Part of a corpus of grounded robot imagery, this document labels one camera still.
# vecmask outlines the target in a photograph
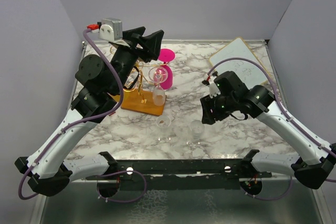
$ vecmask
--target pink cup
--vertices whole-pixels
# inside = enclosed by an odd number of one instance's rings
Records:
[[[173,59],[175,59],[175,53],[172,50],[167,49],[167,48],[161,49],[158,60],[163,61],[163,63],[168,63],[172,61]],[[173,71],[167,65],[163,65],[161,67],[167,70],[168,78],[166,81],[162,82],[160,86],[164,90],[167,90],[167,89],[170,89],[173,85]]]

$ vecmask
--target glass cup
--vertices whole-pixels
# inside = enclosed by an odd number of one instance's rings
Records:
[[[159,141],[170,140],[172,121],[166,115],[160,115],[156,119],[156,138]]]
[[[190,123],[189,129],[193,139],[200,139],[204,133],[205,126],[200,120],[194,120]]]

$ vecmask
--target cable tie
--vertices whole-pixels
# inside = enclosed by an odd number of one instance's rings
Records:
[[[318,149],[324,149],[325,148],[325,145],[324,144],[321,144],[320,146],[318,146]]]

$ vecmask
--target whiteboard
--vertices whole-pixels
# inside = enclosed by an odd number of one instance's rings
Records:
[[[218,62],[232,57],[246,58],[261,65],[257,57],[240,37],[236,38],[218,52],[214,53],[209,60],[212,66],[214,66]],[[224,73],[226,71],[235,72],[249,89],[253,88],[255,85],[259,85],[267,81],[266,76],[259,68],[249,62],[242,60],[231,60],[225,62],[219,65],[216,68],[216,71],[218,74]]]

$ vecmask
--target red connector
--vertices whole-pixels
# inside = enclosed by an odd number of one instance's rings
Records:
[[[98,24],[91,24],[91,25],[88,25],[87,28],[89,28],[93,31],[93,30],[99,29],[99,25]]]

